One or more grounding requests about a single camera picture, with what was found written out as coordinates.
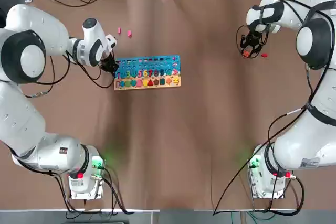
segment brown table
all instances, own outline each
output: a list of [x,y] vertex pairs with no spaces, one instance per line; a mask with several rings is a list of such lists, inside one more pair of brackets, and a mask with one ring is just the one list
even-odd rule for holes
[[[72,65],[49,95],[33,99],[47,131],[96,146],[116,168],[128,209],[211,209],[211,171],[216,204],[242,162],[266,139],[270,122],[302,106],[309,94],[294,31],[283,28],[269,36],[267,59],[239,56],[236,30],[245,23],[249,7],[259,2],[99,0],[69,8],[34,0],[34,6],[58,18],[74,37],[83,37],[81,25],[87,17],[97,18],[106,34],[118,40],[116,57],[178,54],[182,66],[180,88],[115,92],[96,87]],[[117,27],[122,28],[121,36]],[[131,39],[127,29],[132,29]],[[67,64],[62,57],[54,59],[60,77]],[[98,74],[94,68],[89,72]],[[317,77],[313,74],[313,83]],[[107,74],[102,79],[110,82]],[[43,80],[51,80],[50,62]],[[30,84],[23,89],[32,93],[42,88]],[[65,208],[52,178],[14,165],[4,145],[0,157],[0,209]],[[334,171],[329,167],[296,172],[306,187],[304,208],[335,209]],[[245,172],[227,191],[220,209],[252,208],[243,184],[248,190]],[[103,200],[90,204],[110,208],[110,200],[106,189]],[[266,205],[259,200],[256,207]],[[274,207],[294,209],[291,190]]]

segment number puzzle board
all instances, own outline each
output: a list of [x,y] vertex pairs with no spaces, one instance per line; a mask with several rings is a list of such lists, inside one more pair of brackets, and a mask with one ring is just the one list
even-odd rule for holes
[[178,55],[116,59],[114,90],[170,88],[181,86]]

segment white robot link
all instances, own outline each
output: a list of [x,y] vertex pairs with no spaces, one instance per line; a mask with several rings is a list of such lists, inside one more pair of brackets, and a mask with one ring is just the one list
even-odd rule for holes
[[39,172],[68,172],[72,198],[94,199],[102,197],[103,160],[97,149],[71,136],[45,132],[44,118],[19,88],[41,77],[46,56],[70,52],[72,62],[90,66],[111,57],[117,41],[105,36],[96,19],[85,20],[83,30],[84,40],[69,38],[59,20],[39,9],[10,9],[6,27],[0,29],[0,140],[15,164]]
[[254,198],[282,197],[289,171],[336,164],[335,9],[336,0],[262,0],[247,13],[252,33],[298,30],[301,59],[311,69],[326,68],[296,123],[271,146],[257,146],[249,162]]

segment colorful number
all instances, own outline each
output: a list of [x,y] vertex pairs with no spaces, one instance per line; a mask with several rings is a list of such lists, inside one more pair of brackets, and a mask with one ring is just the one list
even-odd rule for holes
[[137,71],[135,69],[132,69],[131,76],[135,78],[138,75]]

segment pink block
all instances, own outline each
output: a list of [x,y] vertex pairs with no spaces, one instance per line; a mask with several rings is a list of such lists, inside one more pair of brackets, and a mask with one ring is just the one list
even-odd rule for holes
[[142,79],[138,79],[137,80],[137,87],[141,87],[142,86]]

